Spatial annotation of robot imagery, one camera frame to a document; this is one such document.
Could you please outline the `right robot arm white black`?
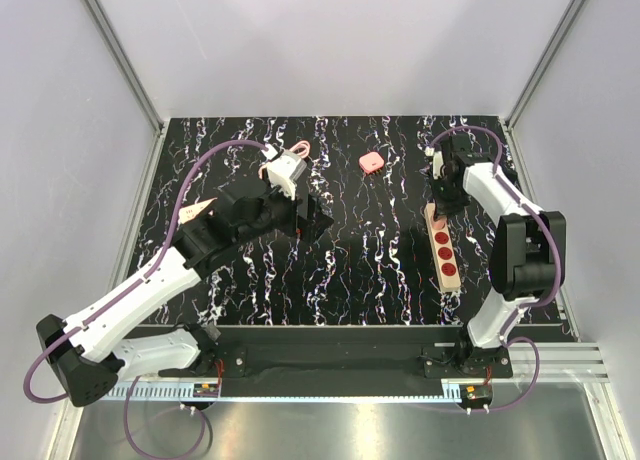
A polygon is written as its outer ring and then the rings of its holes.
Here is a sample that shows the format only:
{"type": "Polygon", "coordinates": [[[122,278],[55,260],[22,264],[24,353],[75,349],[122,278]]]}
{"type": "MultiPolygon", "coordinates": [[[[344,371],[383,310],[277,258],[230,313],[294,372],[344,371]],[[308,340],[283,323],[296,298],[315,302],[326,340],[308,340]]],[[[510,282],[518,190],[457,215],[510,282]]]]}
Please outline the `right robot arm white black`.
{"type": "Polygon", "coordinates": [[[551,303],[564,282],[566,219],[528,199],[500,165],[502,155],[473,151],[465,127],[432,141],[430,187],[425,209],[432,247],[443,248],[450,217],[476,201],[495,226],[489,257],[491,289],[480,310],[462,327],[452,359],[476,376],[507,346],[509,333],[532,308],[551,303]]]}

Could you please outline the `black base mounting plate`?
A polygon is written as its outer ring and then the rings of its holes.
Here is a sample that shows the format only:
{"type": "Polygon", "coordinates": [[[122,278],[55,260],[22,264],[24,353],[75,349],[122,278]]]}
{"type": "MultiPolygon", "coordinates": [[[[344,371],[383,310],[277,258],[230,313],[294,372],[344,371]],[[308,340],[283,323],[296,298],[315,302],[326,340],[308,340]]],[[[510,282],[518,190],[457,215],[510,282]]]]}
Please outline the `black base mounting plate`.
{"type": "Polygon", "coordinates": [[[466,328],[456,326],[223,326],[203,367],[171,368],[162,377],[224,378],[265,375],[375,373],[428,379],[498,379],[512,376],[503,347],[471,345],[466,328]]]}

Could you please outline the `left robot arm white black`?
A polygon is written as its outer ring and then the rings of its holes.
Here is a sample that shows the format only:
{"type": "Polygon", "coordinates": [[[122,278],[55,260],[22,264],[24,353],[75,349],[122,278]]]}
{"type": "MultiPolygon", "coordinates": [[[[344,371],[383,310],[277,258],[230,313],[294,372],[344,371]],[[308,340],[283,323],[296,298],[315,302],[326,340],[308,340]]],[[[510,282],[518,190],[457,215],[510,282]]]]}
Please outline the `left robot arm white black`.
{"type": "Polygon", "coordinates": [[[120,381],[157,373],[208,376],[215,372],[219,332],[213,324],[182,323],[165,334],[129,333],[169,300],[207,279],[240,247],[279,231],[315,242],[333,223],[319,199],[247,177],[221,188],[182,224],[164,253],[93,305],[36,326],[47,363],[76,407],[104,397],[120,381]]]}

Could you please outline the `wooden red socket power strip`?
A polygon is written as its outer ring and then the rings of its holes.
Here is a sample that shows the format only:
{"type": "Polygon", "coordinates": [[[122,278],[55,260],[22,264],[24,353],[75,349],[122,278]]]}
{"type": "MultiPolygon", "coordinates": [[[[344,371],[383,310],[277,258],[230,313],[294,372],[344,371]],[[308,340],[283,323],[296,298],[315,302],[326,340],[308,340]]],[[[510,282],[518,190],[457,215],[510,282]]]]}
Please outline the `wooden red socket power strip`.
{"type": "Polygon", "coordinates": [[[434,211],[435,204],[427,203],[424,209],[424,217],[434,260],[438,289],[441,293],[451,293],[461,288],[459,269],[448,222],[442,230],[434,230],[432,228],[432,221],[437,220],[433,217],[434,211]]]}

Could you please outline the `pink square charger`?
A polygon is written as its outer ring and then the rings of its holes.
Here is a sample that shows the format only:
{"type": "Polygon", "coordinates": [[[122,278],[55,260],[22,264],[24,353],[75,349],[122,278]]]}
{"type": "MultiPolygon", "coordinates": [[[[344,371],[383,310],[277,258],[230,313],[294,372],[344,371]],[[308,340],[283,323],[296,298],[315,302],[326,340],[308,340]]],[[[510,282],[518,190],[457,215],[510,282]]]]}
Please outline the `pink square charger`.
{"type": "Polygon", "coordinates": [[[372,151],[362,155],[358,164],[365,175],[371,175],[384,167],[385,160],[378,152],[372,151]]]}

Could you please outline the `pink plug adapter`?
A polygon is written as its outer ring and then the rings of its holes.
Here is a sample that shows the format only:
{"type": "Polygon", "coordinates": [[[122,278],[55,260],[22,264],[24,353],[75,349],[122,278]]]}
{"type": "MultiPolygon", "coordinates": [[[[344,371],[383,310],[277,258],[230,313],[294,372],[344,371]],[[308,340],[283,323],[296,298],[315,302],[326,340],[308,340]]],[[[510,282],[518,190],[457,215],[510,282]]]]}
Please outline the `pink plug adapter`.
{"type": "Polygon", "coordinates": [[[434,230],[442,230],[446,226],[447,220],[445,218],[440,218],[432,221],[432,228],[434,230]]]}

